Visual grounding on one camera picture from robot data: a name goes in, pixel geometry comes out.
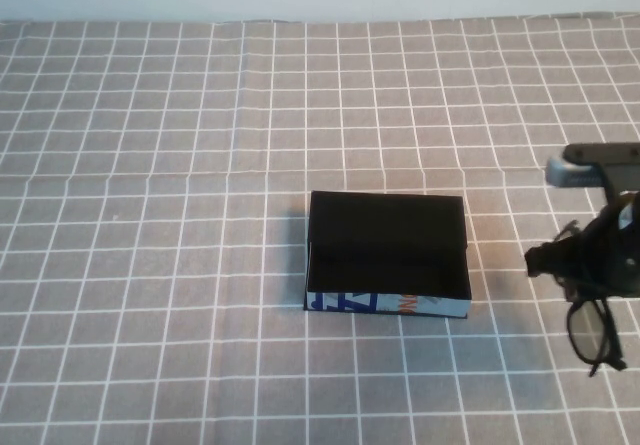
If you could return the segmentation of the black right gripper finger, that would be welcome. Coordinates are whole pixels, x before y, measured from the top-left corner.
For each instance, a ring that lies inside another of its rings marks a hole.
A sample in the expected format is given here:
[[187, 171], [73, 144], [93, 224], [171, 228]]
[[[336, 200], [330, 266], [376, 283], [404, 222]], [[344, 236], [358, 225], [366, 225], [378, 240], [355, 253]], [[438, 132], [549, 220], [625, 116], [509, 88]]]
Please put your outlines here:
[[563, 229], [547, 245], [551, 259], [580, 259], [583, 252], [583, 232], [580, 228]]
[[580, 284], [583, 279], [581, 258], [551, 259], [547, 255], [547, 245], [532, 247], [525, 253], [527, 275], [531, 278], [549, 275], [562, 287]]

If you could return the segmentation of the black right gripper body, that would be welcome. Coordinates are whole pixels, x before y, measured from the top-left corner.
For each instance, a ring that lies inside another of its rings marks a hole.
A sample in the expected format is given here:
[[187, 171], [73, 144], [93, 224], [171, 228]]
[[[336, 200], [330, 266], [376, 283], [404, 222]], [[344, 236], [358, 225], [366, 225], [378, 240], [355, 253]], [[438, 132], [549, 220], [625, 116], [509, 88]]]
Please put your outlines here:
[[603, 294], [639, 297], [639, 199], [606, 205], [583, 231], [589, 279]]

